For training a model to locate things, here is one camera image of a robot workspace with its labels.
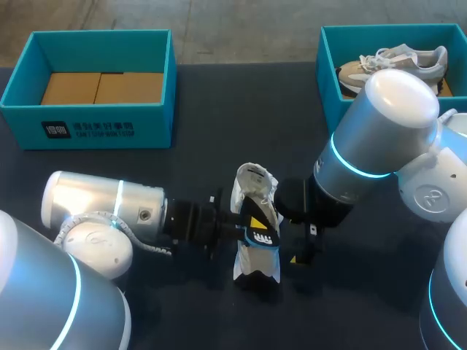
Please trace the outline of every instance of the teal box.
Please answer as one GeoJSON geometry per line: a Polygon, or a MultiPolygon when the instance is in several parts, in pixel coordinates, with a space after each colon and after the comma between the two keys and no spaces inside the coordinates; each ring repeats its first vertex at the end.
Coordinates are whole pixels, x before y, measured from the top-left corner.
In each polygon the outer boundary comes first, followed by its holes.
{"type": "Polygon", "coordinates": [[[439,97],[440,112],[467,112],[467,38],[457,24],[326,26],[321,28],[316,60],[317,84],[329,133],[336,130],[353,100],[342,98],[335,70],[360,55],[374,55],[382,47],[407,44],[414,50],[448,53],[446,81],[454,97],[439,97]]]}
{"type": "Polygon", "coordinates": [[[171,32],[33,32],[0,100],[23,149],[168,148],[177,64],[171,32]],[[41,106],[53,72],[163,73],[159,104],[41,106]]]}

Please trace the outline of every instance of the screw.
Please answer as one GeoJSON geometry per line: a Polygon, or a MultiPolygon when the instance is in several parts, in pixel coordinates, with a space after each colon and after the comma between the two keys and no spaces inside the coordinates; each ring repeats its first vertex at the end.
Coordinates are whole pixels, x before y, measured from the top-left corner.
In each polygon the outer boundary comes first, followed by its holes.
{"type": "Polygon", "coordinates": [[[139,218],[143,221],[149,220],[151,217],[151,213],[147,210],[143,210],[141,213],[139,213],[139,218]]]}

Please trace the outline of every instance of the cardboard box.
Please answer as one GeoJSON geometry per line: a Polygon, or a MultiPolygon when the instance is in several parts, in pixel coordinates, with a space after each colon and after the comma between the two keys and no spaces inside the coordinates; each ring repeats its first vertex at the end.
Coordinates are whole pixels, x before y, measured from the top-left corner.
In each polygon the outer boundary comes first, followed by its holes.
{"type": "Polygon", "coordinates": [[[93,104],[100,73],[52,73],[41,104],[93,104]]]}
{"type": "Polygon", "coordinates": [[[95,104],[158,104],[162,73],[102,74],[95,104]]]}
{"type": "Polygon", "coordinates": [[[33,32],[0,100],[23,149],[167,148],[177,65],[171,32],[33,32]],[[53,73],[159,73],[160,102],[41,105],[53,73]]]}
{"type": "Polygon", "coordinates": [[[440,45],[445,46],[448,53],[446,81],[453,97],[445,97],[446,92],[438,97],[440,113],[451,108],[459,112],[467,111],[467,38],[457,24],[322,27],[316,78],[330,134],[336,130],[353,102],[342,96],[335,68],[357,60],[359,55],[400,44],[407,44],[416,50],[434,50],[440,45]]]}

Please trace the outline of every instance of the black label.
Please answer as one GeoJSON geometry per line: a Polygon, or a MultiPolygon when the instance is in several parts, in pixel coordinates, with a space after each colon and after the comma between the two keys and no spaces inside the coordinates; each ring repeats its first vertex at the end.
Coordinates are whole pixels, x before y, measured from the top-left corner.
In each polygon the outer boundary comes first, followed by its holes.
{"type": "Polygon", "coordinates": [[[42,122],[45,134],[49,139],[70,139],[70,134],[65,122],[42,122]]]}

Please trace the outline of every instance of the gray floor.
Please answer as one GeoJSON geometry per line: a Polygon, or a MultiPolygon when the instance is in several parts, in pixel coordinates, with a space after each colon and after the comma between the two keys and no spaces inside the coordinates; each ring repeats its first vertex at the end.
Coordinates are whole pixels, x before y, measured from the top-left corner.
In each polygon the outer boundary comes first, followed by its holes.
{"type": "Polygon", "coordinates": [[[467,1],[0,0],[0,66],[31,31],[170,28],[179,63],[243,63],[313,61],[320,26],[373,23],[467,30],[467,1]]]}

